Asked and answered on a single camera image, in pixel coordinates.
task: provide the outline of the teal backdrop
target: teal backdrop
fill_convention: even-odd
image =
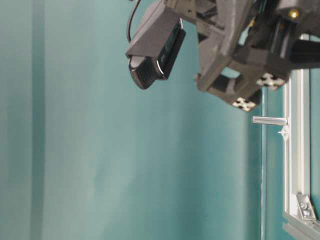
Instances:
[[[2,0],[0,239],[260,238],[261,109],[197,90],[189,23],[170,79],[139,90],[132,6]]]
[[[310,71],[310,167],[311,198],[315,210],[320,214],[320,69]]]

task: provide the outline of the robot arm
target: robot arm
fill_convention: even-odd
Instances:
[[[276,90],[292,70],[320,67],[320,43],[300,39],[320,37],[320,0],[158,0],[126,52],[140,88],[169,77],[185,36],[181,19],[197,29],[198,89],[246,112],[262,87]]]

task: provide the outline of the bolt head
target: bolt head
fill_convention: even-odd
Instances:
[[[303,210],[306,210],[308,208],[308,205],[305,203],[305,202],[301,202],[300,203],[300,207],[303,209]]]

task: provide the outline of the metal bracket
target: metal bracket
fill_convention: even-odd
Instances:
[[[316,213],[311,204],[309,196],[302,195],[302,194],[298,194],[295,196],[296,196],[296,202],[297,202],[302,220],[316,221],[317,220]]]

